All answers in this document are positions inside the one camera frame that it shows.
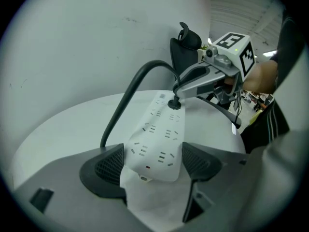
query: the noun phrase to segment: yellow object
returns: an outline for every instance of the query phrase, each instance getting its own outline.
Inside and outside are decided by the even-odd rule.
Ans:
[[[257,111],[257,112],[255,113],[255,115],[253,115],[253,117],[250,119],[249,125],[251,125],[253,122],[256,121],[257,117],[259,117],[259,115],[260,115],[261,112],[262,112],[262,110],[260,109],[259,111]]]

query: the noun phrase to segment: white table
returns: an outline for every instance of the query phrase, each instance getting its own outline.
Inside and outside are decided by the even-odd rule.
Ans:
[[[157,90],[136,92],[111,132],[107,145],[126,143]],[[102,134],[123,94],[102,97],[69,108],[35,129],[17,150],[11,165],[14,189],[40,168],[58,158],[99,147]],[[231,121],[198,98],[185,101],[185,142],[245,153],[241,136]],[[126,189],[128,208],[155,231],[182,225],[190,178],[184,167],[173,183],[144,183],[124,167],[121,186]]]

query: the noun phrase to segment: white power strip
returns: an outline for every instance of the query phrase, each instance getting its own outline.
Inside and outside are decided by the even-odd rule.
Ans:
[[[173,93],[159,91],[125,145],[125,165],[141,180],[175,181],[182,161],[185,105],[173,110]]]

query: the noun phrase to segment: black plug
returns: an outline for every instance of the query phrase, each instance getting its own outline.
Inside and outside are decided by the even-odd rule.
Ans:
[[[179,97],[175,95],[174,99],[168,102],[168,106],[169,108],[174,109],[174,110],[180,109],[182,105],[179,102]]]

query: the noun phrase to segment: white ceiling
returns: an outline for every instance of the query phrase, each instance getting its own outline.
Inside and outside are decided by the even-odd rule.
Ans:
[[[266,61],[263,53],[277,48],[282,11],[279,0],[211,0],[211,41],[227,32],[248,34],[257,60]]]

